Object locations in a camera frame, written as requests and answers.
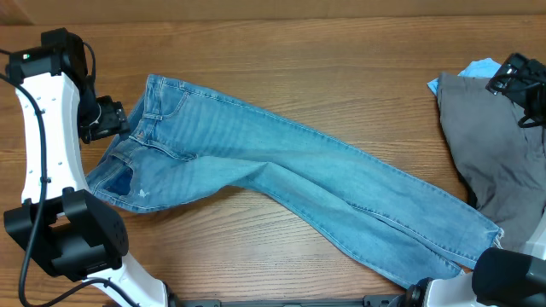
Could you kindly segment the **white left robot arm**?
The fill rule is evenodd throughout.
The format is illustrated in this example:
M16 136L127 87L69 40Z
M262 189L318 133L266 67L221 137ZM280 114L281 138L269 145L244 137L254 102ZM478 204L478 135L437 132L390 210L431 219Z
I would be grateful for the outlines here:
M92 48L64 28L43 32L38 47L9 55L2 78L15 88L25 126L21 205L3 215L24 264L76 290L97 287L119 306L179 305L130 254L121 216L89 191L81 145L129 130L122 105L96 95Z

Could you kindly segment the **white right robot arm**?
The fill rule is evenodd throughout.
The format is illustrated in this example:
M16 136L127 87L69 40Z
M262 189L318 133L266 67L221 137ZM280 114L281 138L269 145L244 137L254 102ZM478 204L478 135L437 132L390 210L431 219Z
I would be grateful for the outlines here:
M545 304L545 65L513 53L486 76L443 73L440 124L471 206L507 235L473 272L426 278L392 306Z

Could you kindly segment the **light blue denim jeans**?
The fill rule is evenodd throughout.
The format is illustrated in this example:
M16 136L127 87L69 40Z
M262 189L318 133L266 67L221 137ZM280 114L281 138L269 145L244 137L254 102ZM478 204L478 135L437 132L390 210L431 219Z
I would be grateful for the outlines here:
M461 275L503 235L444 190L216 90L150 75L129 122L87 177L96 197L128 211L251 189L402 287Z

